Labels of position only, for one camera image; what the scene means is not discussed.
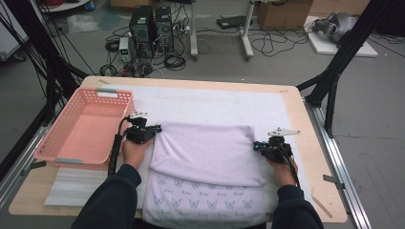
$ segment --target gray floor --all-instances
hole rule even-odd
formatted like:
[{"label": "gray floor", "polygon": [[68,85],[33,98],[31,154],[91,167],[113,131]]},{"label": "gray floor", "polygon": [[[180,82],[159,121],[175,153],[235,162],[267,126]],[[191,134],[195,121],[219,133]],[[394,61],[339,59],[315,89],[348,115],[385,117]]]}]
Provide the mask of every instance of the gray floor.
[{"label": "gray floor", "polygon": [[[90,14],[97,22],[112,16],[100,7],[93,12],[83,9],[60,13],[56,19],[69,14]],[[216,28],[214,19],[199,19],[199,25]],[[105,38],[113,30],[128,24],[120,19],[112,28],[69,34],[93,70],[106,63]],[[187,66],[180,72],[161,70],[167,79],[188,79],[255,84],[298,85],[322,72],[332,56],[315,54],[310,44],[297,45],[289,52],[264,57],[259,52],[245,62],[238,36],[199,33],[200,55],[197,62],[187,55]],[[379,43],[405,54],[405,45]],[[405,225],[405,179],[403,178],[403,149],[405,115],[402,103],[405,91],[404,58],[369,41],[379,53],[377,58],[356,57],[342,75],[335,106],[333,133],[338,142],[352,181],[373,228],[403,228]],[[90,72],[75,52],[69,48],[71,61]],[[151,78],[163,78],[159,72]],[[39,83],[32,64],[7,62],[0,65],[0,160],[10,151],[34,116],[44,105]],[[8,213],[6,204],[0,210],[0,228],[68,228],[74,218],[17,217]],[[327,228],[351,228],[328,224]]]}]

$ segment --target white towel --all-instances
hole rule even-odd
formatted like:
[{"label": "white towel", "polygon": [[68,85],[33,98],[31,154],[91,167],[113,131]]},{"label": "white towel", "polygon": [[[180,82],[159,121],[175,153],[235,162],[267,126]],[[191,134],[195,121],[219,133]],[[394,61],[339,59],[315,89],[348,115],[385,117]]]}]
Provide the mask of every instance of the white towel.
[{"label": "white towel", "polygon": [[162,122],[142,217],[170,228],[242,228],[265,221],[250,126]]}]

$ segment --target small white device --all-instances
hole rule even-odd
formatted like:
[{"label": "small white device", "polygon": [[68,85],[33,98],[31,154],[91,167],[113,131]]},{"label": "small white device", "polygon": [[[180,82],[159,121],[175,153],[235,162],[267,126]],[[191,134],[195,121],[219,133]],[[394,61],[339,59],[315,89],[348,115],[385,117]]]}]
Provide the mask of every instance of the small white device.
[{"label": "small white device", "polygon": [[121,55],[121,60],[125,63],[131,62],[132,51],[129,45],[129,37],[119,38],[119,54]]}]

